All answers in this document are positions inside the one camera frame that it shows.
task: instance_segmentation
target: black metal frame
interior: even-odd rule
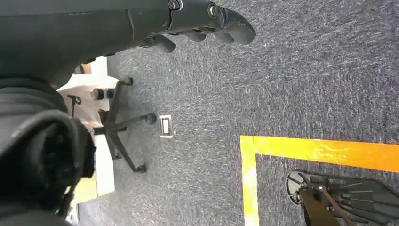
[[[146,172],[147,168],[145,164],[136,167],[129,157],[128,152],[126,151],[124,145],[118,137],[118,132],[126,131],[127,126],[136,123],[141,120],[146,120],[149,124],[154,124],[157,121],[157,117],[155,114],[150,113],[146,115],[140,115],[122,122],[116,122],[116,116],[119,110],[119,97],[122,86],[132,86],[133,79],[128,78],[125,81],[119,81],[115,87],[115,93],[113,98],[110,99],[110,110],[104,111],[99,110],[101,122],[103,127],[94,128],[94,135],[104,134],[107,143],[110,149],[111,157],[113,160],[120,159],[121,157],[118,155],[120,153],[125,161],[128,163],[133,172]]]
[[[292,171],[286,177],[290,201],[303,208],[309,226],[355,223],[386,225],[399,219],[399,196],[378,181]]]

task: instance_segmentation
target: robotic hand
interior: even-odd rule
[[[0,219],[11,220],[65,216],[77,182],[93,174],[91,136],[54,90],[77,65],[137,46],[172,52],[165,35],[255,37],[241,14],[208,0],[4,0],[0,30]]]

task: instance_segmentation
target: gray carpet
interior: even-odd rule
[[[116,161],[117,191],[81,205],[82,226],[244,225],[240,135],[398,143],[397,0],[218,3],[252,23],[252,44],[173,37],[172,54],[137,48],[109,58],[112,76],[135,79],[119,117],[170,114],[176,135],[159,138],[145,123],[121,134],[148,172]],[[265,226],[304,225],[284,193],[291,170],[399,191],[399,175],[387,172],[268,156],[257,169]]]

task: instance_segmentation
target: screw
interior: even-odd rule
[[[177,10],[180,8],[180,4],[178,1],[176,0],[170,0],[169,1],[169,9],[171,10]]]
[[[208,14],[212,19],[216,19],[219,15],[219,8],[214,3],[209,4]]]
[[[80,105],[80,104],[82,103],[82,99],[80,99],[79,97],[76,98],[75,103],[76,103],[77,105]]]

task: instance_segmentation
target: black robotic arm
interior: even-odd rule
[[[134,48],[175,45],[213,33],[248,44],[255,31],[239,13],[208,0],[5,0],[0,7],[0,76],[29,75],[64,85],[80,63]]]

